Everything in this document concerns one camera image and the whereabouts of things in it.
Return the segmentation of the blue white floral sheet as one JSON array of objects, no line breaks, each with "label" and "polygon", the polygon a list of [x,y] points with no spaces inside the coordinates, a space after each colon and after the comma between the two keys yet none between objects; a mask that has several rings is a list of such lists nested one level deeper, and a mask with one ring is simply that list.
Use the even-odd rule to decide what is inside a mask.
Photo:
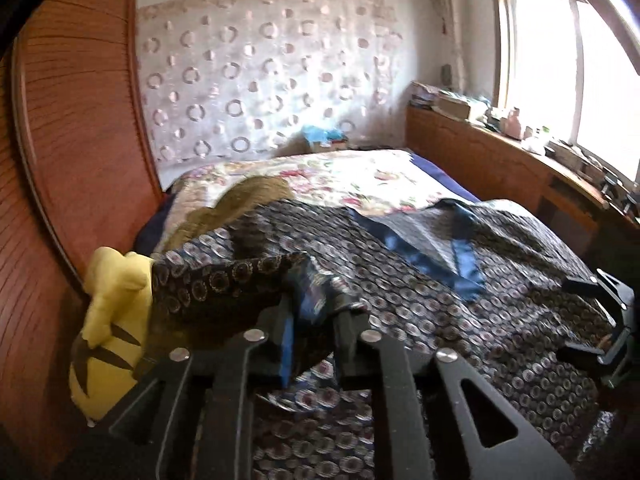
[{"label": "blue white floral sheet", "polygon": [[493,216],[500,218],[536,219],[536,216],[528,209],[513,200],[504,200],[503,198],[484,200],[480,206],[484,210],[490,211]]}]

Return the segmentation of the pink bottle on sill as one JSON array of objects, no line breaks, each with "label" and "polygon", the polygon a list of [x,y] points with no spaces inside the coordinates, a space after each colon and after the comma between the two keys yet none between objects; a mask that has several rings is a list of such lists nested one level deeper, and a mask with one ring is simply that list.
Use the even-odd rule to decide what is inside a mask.
[{"label": "pink bottle on sill", "polygon": [[510,139],[521,141],[524,139],[523,127],[520,122],[520,109],[513,107],[504,118],[502,132]]}]

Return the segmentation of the blue item on boxes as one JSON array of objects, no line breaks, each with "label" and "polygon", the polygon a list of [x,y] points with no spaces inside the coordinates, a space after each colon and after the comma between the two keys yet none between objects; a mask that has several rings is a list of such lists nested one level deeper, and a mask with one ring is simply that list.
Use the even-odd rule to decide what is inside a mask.
[{"label": "blue item on boxes", "polygon": [[348,139],[340,129],[305,126],[302,135],[309,153],[325,153],[348,149]]}]

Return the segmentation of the yellow plush toy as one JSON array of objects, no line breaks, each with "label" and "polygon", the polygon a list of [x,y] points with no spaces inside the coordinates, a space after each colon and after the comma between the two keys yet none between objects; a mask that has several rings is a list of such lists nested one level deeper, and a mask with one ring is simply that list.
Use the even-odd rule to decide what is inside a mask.
[{"label": "yellow plush toy", "polygon": [[84,278],[90,304],[70,352],[70,398],[94,424],[131,388],[143,356],[150,307],[152,259],[100,247]]}]

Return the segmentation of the cardboard box on cabinet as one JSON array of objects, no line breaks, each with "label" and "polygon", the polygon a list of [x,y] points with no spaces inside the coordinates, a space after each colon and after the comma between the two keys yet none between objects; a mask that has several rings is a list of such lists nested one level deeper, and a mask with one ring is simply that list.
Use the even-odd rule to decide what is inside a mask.
[{"label": "cardboard box on cabinet", "polygon": [[451,119],[467,122],[471,117],[472,106],[467,99],[439,93],[434,102],[434,110]]}]

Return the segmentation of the window with wooden frame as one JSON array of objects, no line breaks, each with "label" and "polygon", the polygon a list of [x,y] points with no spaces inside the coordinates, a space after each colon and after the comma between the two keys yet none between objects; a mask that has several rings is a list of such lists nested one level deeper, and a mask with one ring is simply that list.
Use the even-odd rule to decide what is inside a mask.
[{"label": "window with wooden frame", "polygon": [[629,180],[639,172],[639,74],[588,0],[495,0],[499,102],[524,127]]}]

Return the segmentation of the navy patterned silk garment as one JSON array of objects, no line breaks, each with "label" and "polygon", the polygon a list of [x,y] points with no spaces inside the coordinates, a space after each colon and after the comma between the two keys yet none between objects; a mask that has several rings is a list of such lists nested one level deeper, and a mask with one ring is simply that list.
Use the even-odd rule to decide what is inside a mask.
[{"label": "navy patterned silk garment", "polygon": [[599,477],[614,418],[559,351],[567,340],[595,344],[610,326],[593,302],[562,291],[587,267],[522,214],[454,200],[377,219],[296,200],[256,206],[157,258],[145,359],[247,326],[301,255],[315,276],[337,278],[340,299],[366,310],[375,330],[424,354],[456,350],[578,478]]}]

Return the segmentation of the wooden wardrobe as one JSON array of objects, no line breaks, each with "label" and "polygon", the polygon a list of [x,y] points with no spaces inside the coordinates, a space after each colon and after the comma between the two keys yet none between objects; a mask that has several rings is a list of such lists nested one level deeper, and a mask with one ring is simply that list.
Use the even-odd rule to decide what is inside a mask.
[{"label": "wooden wardrobe", "polygon": [[44,479],[84,430],[68,393],[99,246],[162,201],[141,114],[136,0],[1,0],[1,473]]}]

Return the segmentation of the floral quilt bedspread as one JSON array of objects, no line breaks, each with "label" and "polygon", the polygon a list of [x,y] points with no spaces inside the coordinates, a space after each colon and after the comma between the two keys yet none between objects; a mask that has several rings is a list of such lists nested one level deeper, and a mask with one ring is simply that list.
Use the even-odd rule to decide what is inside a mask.
[{"label": "floral quilt bedspread", "polygon": [[454,192],[413,164],[411,154],[403,150],[346,150],[220,162],[175,180],[171,188],[175,200],[160,241],[165,243],[191,211],[215,206],[229,188],[250,177],[279,177],[288,182],[300,202],[350,207],[368,217],[418,210],[454,197]]}]

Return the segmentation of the wooden sideboard cabinet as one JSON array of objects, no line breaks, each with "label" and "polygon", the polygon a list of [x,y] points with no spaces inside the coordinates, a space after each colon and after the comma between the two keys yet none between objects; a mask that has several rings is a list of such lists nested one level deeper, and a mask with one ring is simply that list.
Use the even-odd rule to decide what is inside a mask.
[{"label": "wooden sideboard cabinet", "polygon": [[639,286],[639,225],[593,184],[500,134],[409,106],[406,143],[480,200],[512,200],[590,266]]}]

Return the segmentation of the dark blue blanket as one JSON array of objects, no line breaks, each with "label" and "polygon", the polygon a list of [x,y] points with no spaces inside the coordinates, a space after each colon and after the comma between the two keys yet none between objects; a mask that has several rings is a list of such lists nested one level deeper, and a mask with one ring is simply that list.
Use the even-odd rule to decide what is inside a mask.
[{"label": "dark blue blanket", "polygon": [[460,196],[471,203],[477,204],[480,202],[480,200],[474,194],[469,192],[456,180],[450,177],[449,174],[446,174],[446,172],[442,170],[442,168],[439,168],[439,166],[435,165],[434,162],[421,157],[415,152],[410,153],[410,160],[414,166],[418,167],[421,171],[425,172],[430,177],[435,179],[448,191],[453,192],[457,196]]}]

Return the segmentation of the circle patterned wall curtain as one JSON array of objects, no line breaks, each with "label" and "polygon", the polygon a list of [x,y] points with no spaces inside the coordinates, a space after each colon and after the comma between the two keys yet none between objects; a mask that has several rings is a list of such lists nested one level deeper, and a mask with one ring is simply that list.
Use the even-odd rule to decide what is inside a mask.
[{"label": "circle patterned wall curtain", "polygon": [[404,35],[390,0],[169,0],[137,13],[156,168],[264,159],[306,128],[397,145]]}]

